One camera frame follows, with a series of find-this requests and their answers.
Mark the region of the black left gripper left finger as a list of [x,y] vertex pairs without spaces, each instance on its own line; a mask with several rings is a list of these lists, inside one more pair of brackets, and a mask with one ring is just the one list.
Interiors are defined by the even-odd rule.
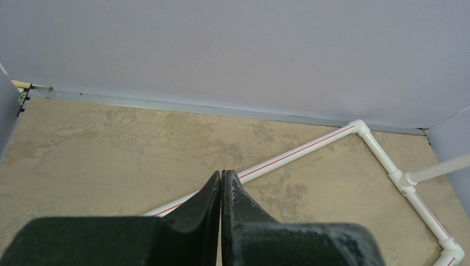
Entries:
[[27,223],[2,265],[215,265],[221,177],[164,217],[43,217]]

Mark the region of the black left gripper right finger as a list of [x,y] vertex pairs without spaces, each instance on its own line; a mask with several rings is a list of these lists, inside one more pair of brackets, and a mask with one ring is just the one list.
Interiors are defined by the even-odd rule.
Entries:
[[281,223],[243,188],[221,177],[223,265],[385,265],[375,238],[355,223]]

